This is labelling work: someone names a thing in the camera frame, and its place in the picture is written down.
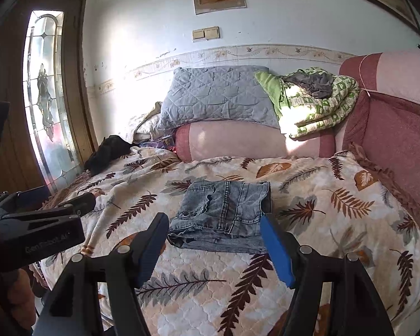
bed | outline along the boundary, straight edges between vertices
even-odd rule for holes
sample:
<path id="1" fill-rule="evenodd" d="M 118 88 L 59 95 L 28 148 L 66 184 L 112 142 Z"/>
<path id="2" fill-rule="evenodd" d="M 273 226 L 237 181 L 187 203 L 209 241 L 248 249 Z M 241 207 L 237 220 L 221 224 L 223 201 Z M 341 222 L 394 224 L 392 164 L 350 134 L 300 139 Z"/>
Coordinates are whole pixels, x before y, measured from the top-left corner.
<path id="1" fill-rule="evenodd" d="M 75 253 L 107 255 L 145 230 L 158 212 L 173 218 L 196 179 L 270 182 L 273 214 L 283 230 L 322 255 L 358 254 L 392 325 L 420 307 L 420 228 L 358 153 L 330 158 L 216 157 L 182 162 L 171 151 L 132 148 L 98 176 L 85 177 L 68 198 L 94 193 L 82 218 L 85 242 L 40 262 L 52 288 Z M 152 335 L 278 335 L 293 291 L 267 254 L 179 249 L 166 242 L 151 280 L 136 290 Z M 103 324 L 112 325 L 106 285 L 99 286 Z M 323 335 L 329 288 L 315 335 Z"/>

pillow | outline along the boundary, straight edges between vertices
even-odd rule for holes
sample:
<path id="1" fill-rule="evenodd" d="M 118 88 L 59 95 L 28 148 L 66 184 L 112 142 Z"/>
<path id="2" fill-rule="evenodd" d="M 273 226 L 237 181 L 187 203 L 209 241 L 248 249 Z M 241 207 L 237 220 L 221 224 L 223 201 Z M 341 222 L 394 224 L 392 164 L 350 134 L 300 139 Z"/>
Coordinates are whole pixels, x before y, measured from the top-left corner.
<path id="1" fill-rule="evenodd" d="M 298 139 L 285 137 L 280 130 L 244 121 L 198 121 L 176 131 L 176 153 L 184 162 L 221 156 L 251 159 L 331 157 L 335 153 L 332 129 Z"/>
<path id="2" fill-rule="evenodd" d="M 177 68 L 162 104 L 159 130 L 201 120 L 240 120 L 279 128 L 272 102 L 254 77 L 260 66 Z"/>
<path id="3" fill-rule="evenodd" d="M 161 104 L 161 102 L 156 102 L 147 114 L 131 117 L 124 132 L 120 132 L 119 136 L 129 143 L 137 143 L 145 139 L 155 140 L 161 137 L 164 132 L 157 130 Z"/>

gray quilted pillow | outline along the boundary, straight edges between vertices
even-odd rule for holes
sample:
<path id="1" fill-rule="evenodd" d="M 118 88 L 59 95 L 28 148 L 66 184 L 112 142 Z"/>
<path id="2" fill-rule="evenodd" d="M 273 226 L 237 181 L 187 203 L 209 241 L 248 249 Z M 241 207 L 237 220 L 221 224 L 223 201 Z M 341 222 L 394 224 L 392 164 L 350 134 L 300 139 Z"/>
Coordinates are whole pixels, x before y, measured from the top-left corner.
<path id="1" fill-rule="evenodd" d="M 242 120 L 279 128 L 272 102 L 255 79 L 261 66 L 177 68 L 158 130 L 201 120 Z"/>

gray cloth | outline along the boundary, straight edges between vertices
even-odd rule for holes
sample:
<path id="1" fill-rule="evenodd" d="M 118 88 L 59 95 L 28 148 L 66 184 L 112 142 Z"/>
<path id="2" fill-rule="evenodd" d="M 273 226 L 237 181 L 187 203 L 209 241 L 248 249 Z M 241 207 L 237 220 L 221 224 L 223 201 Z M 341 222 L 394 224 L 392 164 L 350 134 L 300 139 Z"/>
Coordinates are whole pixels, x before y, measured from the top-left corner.
<path id="1" fill-rule="evenodd" d="M 281 77 L 284 82 L 290 82 L 309 91 L 314 98 L 328 98 L 333 93 L 333 81 L 330 73 L 305 73 L 299 69 L 292 75 Z"/>
<path id="2" fill-rule="evenodd" d="M 266 253 L 260 219 L 270 211 L 269 182 L 196 180 L 170 222 L 167 239 L 184 249 Z"/>
<path id="3" fill-rule="evenodd" d="M 158 130 L 201 120 L 242 120 L 279 128 L 269 96 L 255 79 L 260 66 L 177 68 Z"/>

blue gripper pad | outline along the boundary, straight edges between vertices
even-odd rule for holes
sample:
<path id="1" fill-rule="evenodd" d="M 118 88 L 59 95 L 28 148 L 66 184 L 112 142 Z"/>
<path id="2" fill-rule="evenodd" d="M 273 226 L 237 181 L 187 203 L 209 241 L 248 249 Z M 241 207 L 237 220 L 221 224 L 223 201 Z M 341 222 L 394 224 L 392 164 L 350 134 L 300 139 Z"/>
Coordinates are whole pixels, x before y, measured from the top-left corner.
<path id="1" fill-rule="evenodd" d="M 296 278 L 292 273 L 291 258 L 266 216 L 262 216 L 260 220 L 260 230 L 279 279 L 288 288 L 294 288 Z"/>

